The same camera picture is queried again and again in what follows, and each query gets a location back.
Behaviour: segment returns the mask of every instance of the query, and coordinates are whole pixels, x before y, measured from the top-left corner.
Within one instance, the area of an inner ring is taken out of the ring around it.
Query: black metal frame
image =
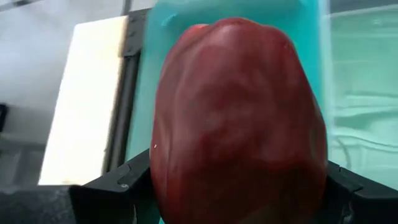
[[[398,191],[329,162],[311,224],[396,224]],[[84,185],[0,189],[1,223],[158,224],[149,150]]]
[[[0,133],[2,132],[2,129],[4,128],[4,125],[6,123],[6,118],[8,114],[8,107],[5,104],[0,104]]]
[[[111,121],[111,135],[104,158],[103,174],[124,163],[134,107],[138,65],[144,36],[146,15],[150,9],[130,12],[123,47],[123,69],[116,93],[116,104]]]

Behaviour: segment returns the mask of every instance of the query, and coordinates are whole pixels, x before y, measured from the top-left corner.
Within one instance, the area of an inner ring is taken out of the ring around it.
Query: white wall
[[[122,6],[43,0],[0,12],[0,103],[10,106],[2,138],[46,143],[75,24],[119,16]]]

